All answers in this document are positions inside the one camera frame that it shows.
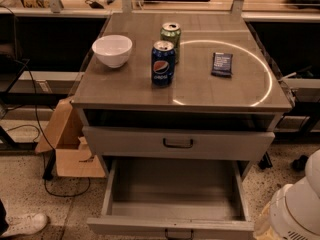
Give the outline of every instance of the closed drawer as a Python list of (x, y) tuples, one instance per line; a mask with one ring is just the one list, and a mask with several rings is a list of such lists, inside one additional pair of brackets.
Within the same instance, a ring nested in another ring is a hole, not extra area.
[(253, 223), (234, 161), (116, 158), (97, 234), (252, 239)]
[(105, 156), (258, 161), (272, 132), (84, 127), (92, 152)]

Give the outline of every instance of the open cardboard box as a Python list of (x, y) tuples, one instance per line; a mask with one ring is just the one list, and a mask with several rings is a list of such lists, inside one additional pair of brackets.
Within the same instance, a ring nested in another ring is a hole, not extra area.
[(41, 136), (35, 153), (48, 152), (54, 148), (58, 176), (103, 178), (103, 167), (83, 137), (83, 125), (77, 111), (70, 104), (71, 99), (69, 97), (59, 101), (44, 130), (46, 138)]

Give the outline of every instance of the white bowl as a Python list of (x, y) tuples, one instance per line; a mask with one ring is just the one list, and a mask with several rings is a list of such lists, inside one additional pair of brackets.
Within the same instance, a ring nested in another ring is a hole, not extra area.
[(110, 68), (119, 68), (130, 57), (132, 41), (121, 35), (103, 36), (93, 43), (92, 50), (103, 64)]

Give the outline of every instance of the speckled floor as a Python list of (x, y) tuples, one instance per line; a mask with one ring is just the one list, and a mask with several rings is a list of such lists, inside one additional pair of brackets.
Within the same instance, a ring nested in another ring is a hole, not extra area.
[[(254, 165), (243, 182), (252, 220), (255, 220), (276, 190), (295, 183), (304, 172), (295, 172), (290, 164), (302, 154), (307, 156), (320, 148), (319, 144), (273, 144), (269, 156), (273, 167), (261, 170)], [(77, 197), (50, 195), (44, 186), (43, 157), (32, 151), (0, 151), (0, 198), (9, 215), (44, 212), (50, 217), (47, 227), (36, 235), (16, 237), (26, 240), (74, 239), (140, 239), (125, 236), (100, 236), (86, 224), (88, 217), (98, 217), (106, 188), (106, 179), (91, 179), (88, 191)], [(88, 179), (54, 178), (47, 190), (59, 195), (75, 195), (88, 187)]]

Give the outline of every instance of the shoe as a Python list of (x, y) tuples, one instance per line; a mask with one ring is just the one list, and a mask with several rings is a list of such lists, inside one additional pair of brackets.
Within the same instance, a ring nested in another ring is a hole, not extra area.
[(47, 225), (48, 217), (43, 213), (29, 213), (21, 216), (6, 218), (9, 228), (0, 238), (16, 235), (32, 235)]

